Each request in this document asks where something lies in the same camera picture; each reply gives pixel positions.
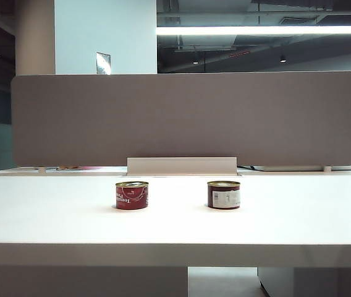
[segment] can lid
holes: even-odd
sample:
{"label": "can lid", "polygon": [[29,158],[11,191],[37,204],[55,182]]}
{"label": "can lid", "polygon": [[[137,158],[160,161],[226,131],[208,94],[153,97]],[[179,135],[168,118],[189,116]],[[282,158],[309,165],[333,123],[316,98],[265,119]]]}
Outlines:
{"label": "can lid", "polygon": [[209,181],[207,184],[213,187],[236,187],[240,185],[238,181]]}
{"label": "can lid", "polygon": [[115,185],[117,187],[146,187],[148,183],[146,181],[124,181]]}

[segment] white label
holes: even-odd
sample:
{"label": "white label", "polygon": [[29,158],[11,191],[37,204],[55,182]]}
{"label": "white label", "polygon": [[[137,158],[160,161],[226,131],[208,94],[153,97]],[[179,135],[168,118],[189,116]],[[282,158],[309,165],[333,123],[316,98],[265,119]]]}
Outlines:
{"label": "white label", "polygon": [[219,192],[213,191],[213,207],[227,209],[240,206],[240,190]]}

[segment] tin can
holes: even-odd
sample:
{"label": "tin can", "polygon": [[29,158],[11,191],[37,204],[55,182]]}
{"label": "tin can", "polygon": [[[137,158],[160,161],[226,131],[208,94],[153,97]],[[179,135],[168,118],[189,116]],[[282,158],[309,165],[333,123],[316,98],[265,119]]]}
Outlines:
{"label": "tin can", "polygon": [[237,209],[240,207],[240,183],[237,181],[209,181],[208,207]]}
{"label": "tin can", "polygon": [[148,183],[126,181],[116,184],[117,209],[143,209],[148,206]]}

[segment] can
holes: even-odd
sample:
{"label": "can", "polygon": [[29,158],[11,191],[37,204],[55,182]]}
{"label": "can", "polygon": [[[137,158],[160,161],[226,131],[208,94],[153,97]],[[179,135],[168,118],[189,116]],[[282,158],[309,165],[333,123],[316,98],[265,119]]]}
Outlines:
{"label": "can", "polygon": [[126,181],[116,184],[117,209],[143,209],[148,206],[148,183]]}
{"label": "can", "polygon": [[208,207],[237,209],[240,207],[240,183],[237,181],[209,181]]}

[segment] fluorescent light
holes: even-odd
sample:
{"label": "fluorescent light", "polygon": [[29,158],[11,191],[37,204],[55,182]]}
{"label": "fluorescent light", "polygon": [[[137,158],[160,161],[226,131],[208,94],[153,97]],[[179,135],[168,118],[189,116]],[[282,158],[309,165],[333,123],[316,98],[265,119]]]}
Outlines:
{"label": "fluorescent light", "polygon": [[351,26],[158,27],[157,35],[351,34]]}

